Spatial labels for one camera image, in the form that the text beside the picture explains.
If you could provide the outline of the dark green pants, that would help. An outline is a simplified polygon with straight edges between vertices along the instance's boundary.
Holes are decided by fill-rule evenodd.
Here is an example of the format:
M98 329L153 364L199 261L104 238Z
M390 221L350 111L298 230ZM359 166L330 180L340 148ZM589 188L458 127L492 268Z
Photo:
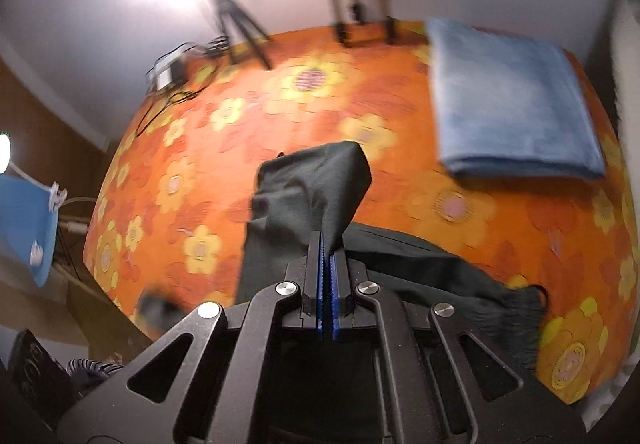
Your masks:
M540 286L510 289L462 258L422 238L357 223L372 175L355 142L303 149L259 167L236 299L250 300L306 256L310 235L322 234L327 255L345 249L372 279L419 305L449 302L506 354L533 370L547 305Z

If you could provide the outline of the orange floral bed cover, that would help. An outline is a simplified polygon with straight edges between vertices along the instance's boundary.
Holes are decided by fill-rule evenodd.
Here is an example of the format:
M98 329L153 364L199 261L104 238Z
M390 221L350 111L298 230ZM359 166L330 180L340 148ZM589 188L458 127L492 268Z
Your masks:
M96 199L85 266L142 331L149 291L180 307L247 299L241 270L259 172L310 159L293 182L305 203L339 160L350 221L429 242L510 288L549 296L538 379L575 403L631 356L639 311L637 217L622 145L575 56L578 108L605 175L454 178L438 159L430 39L414 23L385 42L372 26L344 47L329 28L274 36L267 61L245 47L184 60L186 84L151 92L120 141Z

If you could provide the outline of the zebra striped trouser leg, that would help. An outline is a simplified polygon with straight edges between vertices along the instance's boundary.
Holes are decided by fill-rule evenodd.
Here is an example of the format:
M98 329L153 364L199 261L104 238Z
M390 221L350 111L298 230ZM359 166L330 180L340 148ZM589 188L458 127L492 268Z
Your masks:
M122 370L122 365L90 358L74 358L68 362L70 381L78 391L91 390Z

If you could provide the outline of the folded light blue towel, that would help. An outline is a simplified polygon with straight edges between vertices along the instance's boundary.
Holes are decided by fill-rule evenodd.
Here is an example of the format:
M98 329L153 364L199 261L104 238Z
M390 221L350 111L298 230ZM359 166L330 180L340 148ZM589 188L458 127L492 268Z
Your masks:
M605 162L564 50L443 18L426 22L438 161L463 177L597 180Z

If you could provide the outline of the black power adapter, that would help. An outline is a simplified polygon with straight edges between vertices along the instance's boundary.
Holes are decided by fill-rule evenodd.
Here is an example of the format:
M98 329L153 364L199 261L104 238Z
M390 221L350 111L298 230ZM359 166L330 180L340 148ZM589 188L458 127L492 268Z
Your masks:
M186 77L186 64L183 60L176 59L169 64L169 82L175 87L183 86L188 77Z

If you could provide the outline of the white power strip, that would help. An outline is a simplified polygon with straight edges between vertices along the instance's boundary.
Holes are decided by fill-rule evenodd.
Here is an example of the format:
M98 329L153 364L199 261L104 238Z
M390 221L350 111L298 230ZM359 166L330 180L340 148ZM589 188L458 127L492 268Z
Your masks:
M178 88L169 82L169 64L178 58L173 58L168 62L156 63L147 73L146 81L151 90L163 91L172 88Z

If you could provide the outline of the black device with round buttons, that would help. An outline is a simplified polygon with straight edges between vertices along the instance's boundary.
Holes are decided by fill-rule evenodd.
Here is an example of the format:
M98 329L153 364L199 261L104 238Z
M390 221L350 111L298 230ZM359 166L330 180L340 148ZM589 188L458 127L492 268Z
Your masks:
M16 336L8 372L18 391L42 419L58 419L74 403L70 375L29 329Z

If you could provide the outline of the small black tripod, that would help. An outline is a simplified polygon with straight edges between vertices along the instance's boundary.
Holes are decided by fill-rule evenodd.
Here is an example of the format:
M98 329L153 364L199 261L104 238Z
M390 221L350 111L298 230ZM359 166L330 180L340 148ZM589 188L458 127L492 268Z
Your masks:
M214 17L221 31L221 37L226 41L230 61L235 64L236 57L231 45L231 35L228 25L232 24L240 36L248 43L254 56L262 63L266 71L272 70L272 63L267 54L260 48L258 38L270 42L270 35L254 20L235 0L209 0L215 9Z

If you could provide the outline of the blue chair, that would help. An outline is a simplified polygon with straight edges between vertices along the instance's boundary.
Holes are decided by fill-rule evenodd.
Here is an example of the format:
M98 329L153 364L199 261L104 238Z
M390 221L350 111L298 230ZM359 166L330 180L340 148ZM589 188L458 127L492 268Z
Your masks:
M58 229L50 187L1 176L1 254L21 264L38 287L48 280Z

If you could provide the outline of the green striped white pillow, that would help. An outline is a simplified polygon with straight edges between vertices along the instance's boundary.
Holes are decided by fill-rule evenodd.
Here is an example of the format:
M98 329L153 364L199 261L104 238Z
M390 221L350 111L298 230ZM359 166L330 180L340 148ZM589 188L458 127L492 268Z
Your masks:
M617 0L611 54L620 133L631 152L639 149L639 0Z

